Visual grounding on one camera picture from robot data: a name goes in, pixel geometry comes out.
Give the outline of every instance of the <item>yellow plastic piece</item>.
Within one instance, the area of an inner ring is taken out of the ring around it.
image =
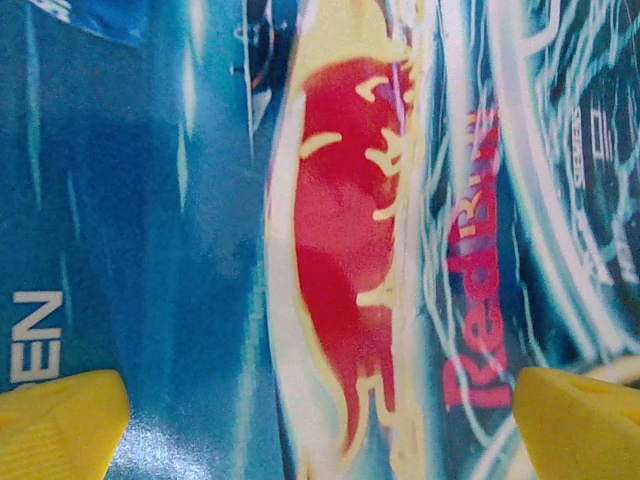
[[[102,370],[0,395],[0,479],[103,479],[129,421],[118,373]]]
[[[640,479],[640,391],[526,368],[513,413],[540,480]]]

